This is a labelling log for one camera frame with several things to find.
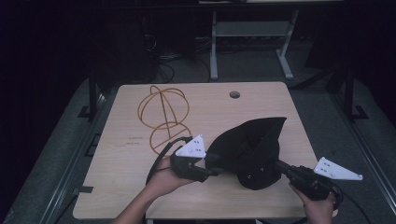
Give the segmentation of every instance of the black fabric object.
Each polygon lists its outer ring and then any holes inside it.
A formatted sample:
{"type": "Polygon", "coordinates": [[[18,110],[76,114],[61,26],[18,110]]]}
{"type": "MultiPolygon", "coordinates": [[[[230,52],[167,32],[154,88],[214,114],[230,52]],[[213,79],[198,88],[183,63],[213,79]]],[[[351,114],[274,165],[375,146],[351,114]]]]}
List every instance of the black fabric object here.
{"type": "Polygon", "coordinates": [[[285,120],[253,119],[221,134],[207,150],[208,154],[219,155],[219,158],[205,160],[205,167],[235,173],[241,185],[248,189],[271,186],[281,177],[275,164],[279,159],[277,139],[285,120]]]}

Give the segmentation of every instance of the hand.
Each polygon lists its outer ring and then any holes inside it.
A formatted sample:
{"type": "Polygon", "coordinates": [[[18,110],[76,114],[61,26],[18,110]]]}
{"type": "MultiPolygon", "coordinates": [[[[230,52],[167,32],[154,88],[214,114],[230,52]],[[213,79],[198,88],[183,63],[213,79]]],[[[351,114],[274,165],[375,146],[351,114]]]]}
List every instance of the hand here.
{"type": "Polygon", "coordinates": [[[332,193],[329,194],[326,200],[312,201],[306,197],[302,192],[297,190],[292,184],[289,184],[294,192],[300,197],[304,204],[304,210],[308,223],[311,224],[329,224],[332,223],[332,209],[335,202],[335,197],[332,193]]]}
{"type": "Polygon", "coordinates": [[[179,178],[171,169],[170,158],[164,158],[157,167],[157,172],[152,176],[145,187],[154,197],[161,197],[173,192],[181,186],[194,182],[189,179],[179,178]]]}

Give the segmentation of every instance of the white triangular tracker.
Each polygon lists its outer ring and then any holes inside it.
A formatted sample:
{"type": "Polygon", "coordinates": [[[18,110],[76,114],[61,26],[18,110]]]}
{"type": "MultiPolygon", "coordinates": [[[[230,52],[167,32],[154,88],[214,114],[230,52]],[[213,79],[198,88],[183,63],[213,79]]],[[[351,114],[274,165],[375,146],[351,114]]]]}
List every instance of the white triangular tracker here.
{"type": "Polygon", "coordinates": [[[315,174],[340,180],[363,180],[363,175],[355,174],[348,169],[322,157],[314,169],[315,174]]]}
{"type": "Polygon", "coordinates": [[[176,151],[179,157],[204,158],[206,156],[204,138],[201,134],[176,151]]]}

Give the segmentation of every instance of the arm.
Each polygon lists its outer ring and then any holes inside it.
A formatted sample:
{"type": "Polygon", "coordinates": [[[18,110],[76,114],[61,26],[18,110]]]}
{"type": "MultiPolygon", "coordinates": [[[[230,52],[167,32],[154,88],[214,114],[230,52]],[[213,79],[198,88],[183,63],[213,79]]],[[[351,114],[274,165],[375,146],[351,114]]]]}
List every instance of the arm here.
{"type": "Polygon", "coordinates": [[[178,178],[172,169],[170,169],[170,166],[170,159],[163,159],[158,165],[157,170],[159,171],[112,223],[140,223],[143,215],[157,198],[193,182],[192,180],[178,178]]]}
{"type": "Polygon", "coordinates": [[[326,200],[312,201],[293,185],[290,185],[290,187],[300,197],[301,201],[303,201],[308,223],[332,224],[332,207],[335,201],[334,195],[330,193],[326,200]]]}

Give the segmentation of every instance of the orange wire sculpture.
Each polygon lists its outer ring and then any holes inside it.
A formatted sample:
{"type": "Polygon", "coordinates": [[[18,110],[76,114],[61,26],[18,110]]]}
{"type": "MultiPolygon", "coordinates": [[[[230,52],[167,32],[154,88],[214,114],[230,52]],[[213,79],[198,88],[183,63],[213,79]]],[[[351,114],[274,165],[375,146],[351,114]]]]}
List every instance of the orange wire sculpture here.
{"type": "Polygon", "coordinates": [[[186,96],[184,95],[183,91],[181,91],[181,90],[179,90],[179,89],[176,89],[176,88],[168,88],[168,89],[165,89],[165,90],[160,90],[160,89],[159,89],[158,87],[156,87],[156,86],[151,86],[149,91],[150,91],[150,95],[148,95],[147,97],[145,97],[145,98],[142,100],[142,102],[140,102],[139,107],[137,108],[137,116],[139,117],[139,120],[140,120],[144,125],[146,125],[147,127],[151,128],[151,129],[154,129],[154,130],[152,131],[151,135],[150,135],[149,144],[150,144],[151,149],[152,149],[155,153],[160,154],[159,152],[156,151],[156,148],[162,146],[163,144],[165,144],[165,143],[166,143],[167,141],[169,141],[170,139],[172,139],[172,138],[178,136],[179,134],[181,134],[181,133],[183,133],[183,132],[185,132],[185,131],[187,131],[187,132],[189,133],[189,135],[191,136],[191,131],[190,131],[190,129],[189,129],[186,125],[184,125],[184,124],[182,123],[182,122],[186,119],[186,117],[189,115],[189,112],[190,112],[190,105],[189,105],[189,101],[187,101],[186,96]],[[174,110],[174,108],[172,107],[172,105],[171,105],[171,103],[170,103],[168,97],[166,97],[166,93],[176,94],[176,95],[180,96],[180,97],[186,102],[186,105],[187,105],[187,112],[186,112],[186,115],[185,115],[181,120],[177,120],[177,116],[176,116],[175,110],[174,110]],[[160,124],[160,125],[158,125],[158,126],[154,126],[154,125],[152,125],[152,124],[148,124],[148,123],[145,122],[144,119],[143,119],[143,114],[144,114],[144,112],[145,112],[145,110],[146,110],[147,105],[148,105],[149,102],[151,102],[151,100],[152,100],[154,97],[156,97],[156,96],[159,96],[160,99],[161,99],[161,105],[162,105],[162,108],[163,108],[163,116],[164,116],[164,119],[165,119],[165,123],[162,123],[162,124],[160,124]],[[171,121],[169,121],[168,115],[166,114],[166,109],[165,109],[166,106],[165,106],[165,104],[170,108],[170,110],[171,110],[171,112],[172,112],[173,120],[171,120],[171,121]],[[172,128],[175,128],[176,126],[179,126],[179,125],[182,126],[183,129],[182,129],[181,131],[177,132],[177,133],[171,134],[171,131],[170,131],[170,130],[171,130],[172,128]],[[154,146],[153,143],[152,143],[152,138],[153,138],[154,133],[157,132],[157,131],[159,131],[159,130],[166,130],[167,133],[168,133],[168,139],[165,139],[165,140],[164,140],[163,142],[161,142],[160,144],[154,146]]]}

